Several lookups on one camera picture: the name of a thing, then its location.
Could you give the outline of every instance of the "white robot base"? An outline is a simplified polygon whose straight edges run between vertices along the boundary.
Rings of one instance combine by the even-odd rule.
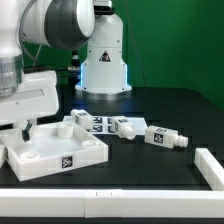
[[[96,19],[88,42],[87,59],[81,66],[77,95],[96,100],[114,100],[129,96],[128,67],[122,59],[123,23],[116,15]]]

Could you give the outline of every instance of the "white plastic block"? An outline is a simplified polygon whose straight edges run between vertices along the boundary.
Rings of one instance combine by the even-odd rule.
[[[123,217],[122,190],[87,190],[85,217]]]
[[[188,138],[179,136],[175,130],[149,126],[145,130],[145,142],[172,149],[174,146],[187,147]]]
[[[224,191],[224,169],[206,148],[197,148],[195,164],[214,191]]]
[[[224,192],[124,191],[123,218],[221,218]]]
[[[84,217],[85,190],[1,189],[1,217]]]
[[[72,110],[71,116],[72,120],[82,128],[93,129],[93,117],[85,110]]]
[[[86,218],[221,218],[224,192],[87,190]]]
[[[133,124],[128,121],[128,119],[124,116],[112,117],[112,126],[111,129],[120,138],[127,138],[129,140],[133,140],[136,136],[136,131],[134,129]]]
[[[30,136],[24,142],[21,129],[0,133],[20,181],[108,161],[108,146],[72,121],[35,126]]]
[[[224,218],[224,192],[0,189],[1,217]]]

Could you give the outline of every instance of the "small white component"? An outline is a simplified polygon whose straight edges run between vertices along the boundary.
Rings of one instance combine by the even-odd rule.
[[[58,137],[59,138],[72,138],[73,137],[73,124],[72,123],[60,123],[58,125]]]
[[[174,146],[187,147],[188,138],[178,135],[175,130],[149,126],[145,130],[145,142],[172,149]]]
[[[80,127],[88,130],[93,129],[93,117],[85,110],[72,110],[72,120]]]
[[[133,124],[126,117],[112,117],[112,131],[118,134],[120,138],[133,140],[136,136]]]

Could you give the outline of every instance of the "cable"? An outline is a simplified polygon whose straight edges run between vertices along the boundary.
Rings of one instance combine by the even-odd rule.
[[[36,54],[36,57],[35,57],[36,61],[38,61],[41,50],[42,50],[42,45],[40,45],[39,48],[38,48],[38,51],[37,51],[37,54]]]
[[[26,16],[29,12],[29,10],[32,8],[33,4],[36,2],[37,0],[31,0],[30,3],[27,5],[27,7],[25,8],[21,20],[20,20],[20,26],[19,26],[19,44],[21,47],[21,50],[23,52],[25,52],[27,54],[27,56],[34,61],[35,64],[37,63],[37,60],[28,52],[28,50],[25,48],[24,44],[23,44],[23,37],[24,37],[24,24],[25,24],[25,20],[26,20]]]
[[[134,33],[133,33],[133,28],[132,28],[132,24],[131,24],[131,19],[130,19],[130,13],[129,13],[129,8],[128,8],[128,3],[126,0],[123,0],[124,5],[125,5],[125,10],[126,10],[126,16],[127,16],[127,20],[128,20],[128,26],[129,26],[129,33],[131,36],[131,40],[132,40],[132,44],[134,46],[134,50],[135,50],[135,54],[138,60],[138,64],[141,68],[141,72],[142,72],[142,77],[143,77],[143,81],[144,81],[144,85],[145,87],[147,87],[147,82],[146,82],[146,76],[145,76],[145,72],[144,72],[144,68],[143,68],[143,63],[141,60],[141,56],[137,47],[137,43],[134,37]]]

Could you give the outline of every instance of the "white cylindrical part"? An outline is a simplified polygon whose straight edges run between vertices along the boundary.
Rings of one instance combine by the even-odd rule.
[[[129,140],[133,140],[136,136],[134,129],[130,126],[125,127],[123,130],[123,133],[124,133],[124,136]]]
[[[176,136],[174,139],[174,145],[180,147],[187,147],[188,145],[188,138],[183,137],[182,135]]]
[[[22,161],[30,161],[30,160],[35,160],[39,158],[40,158],[40,154],[38,152],[24,152],[20,155],[20,159]]]
[[[87,141],[82,142],[81,146],[84,149],[92,149],[92,148],[99,147],[99,143],[97,141],[87,140]]]
[[[73,124],[61,123],[58,125],[58,137],[59,138],[72,138],[73,137]]]
[[[0,58],[19,56],[22,52],[18,45],[18,1],[1,0],[0,15]]]

